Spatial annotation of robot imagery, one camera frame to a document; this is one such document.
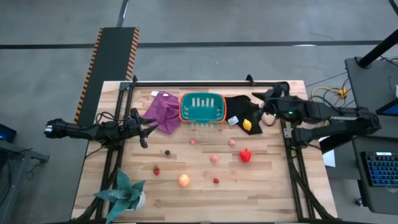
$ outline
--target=wooden board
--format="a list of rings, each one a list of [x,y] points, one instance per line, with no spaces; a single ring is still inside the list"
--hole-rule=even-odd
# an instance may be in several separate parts
[[[303,81],[289,81],[291,95],[307,98]],[[114,113],[119,82],[105,82],[98,112]],[[132,107],[144,114],[150,106],[153,90],[164,90],[175,96],[205,91],[224,96],[247,95],[260,101],[251,92],[264,92],[266,87],[167,87],[134,88]],[[132,182],[146,180],[145,205],[136,212],[124,212],[119,222],[274,222],[296,221],[292,188],[287,168],[284,142],[279,122],[273,127],[260,123],[263,133],[249,136],[238,126],[226,123],[192,125],[182,123],[172,134],[155,130],[147,140],[148,148],[140,147],[139,138],[128,139],[124,147],[122,170]],[[191,145],[195,139],[198,144]],[[229,146],[230,139],[236,141]],[[97,142],[88,146],[90,153],[99,148]],[[238,153],[252,151],[252,161],[243,164]],[[171,155],[163,152],[168,149]],[[216,164],[210,162],[217,156]],[[318,149],[303,151],[310,188],[321,204],[336,216],[322,154]],[[78,217],[99,191],[106,150],[85,161],[72,218]],[[155,166],[160,175],[152,172]],[[187,174],[188,187],[178,184],[178,177]]]

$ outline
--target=white pot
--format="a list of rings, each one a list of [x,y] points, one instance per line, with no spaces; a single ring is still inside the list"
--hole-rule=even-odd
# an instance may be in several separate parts
[[[146,196],[145,196],[145,193],[142,192],[142,193],[141,193],[141,196],[139,197],[139,201],[138,201],[138,204],[137,204],[137,208],[136,208],[136,209],[133,209],[133,208],[125,209],[125,211],[135,211],[135,210],[138,210],[138,209],[142,208],[142,206],[144,206],[145,201],[146,201]]]

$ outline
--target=purple cloth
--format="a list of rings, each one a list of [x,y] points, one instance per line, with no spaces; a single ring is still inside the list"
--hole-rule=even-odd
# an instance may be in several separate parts
[[[165,91],[159,91],[152,104],[143,115],[143,118],[156,119],[156,122],[150,125],[153,126],[158,124],[159,127],[157,129],[170,134],[181,123],[180,116],[178,115],[179,107],[180,105],[176,96]]]

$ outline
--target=keyboard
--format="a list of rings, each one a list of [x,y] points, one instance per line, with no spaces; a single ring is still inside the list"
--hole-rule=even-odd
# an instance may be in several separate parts
[[[365,152],[364,164],[373,187],[398,187],[398,153]]]

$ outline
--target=black cloth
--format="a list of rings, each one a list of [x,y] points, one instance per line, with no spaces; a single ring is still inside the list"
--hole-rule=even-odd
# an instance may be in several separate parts
[[[226,119],[236,116],[238,125],[244,132],[250,134],[261,134],[262,130],[258,123],[255,121],[253,114],[260,109],[258,104],[252,103],[248,96],[240,95],[234,97],[226,97]],[[248,120],[251,122],[251,130],[248,131],[243,128],[243,121]]]

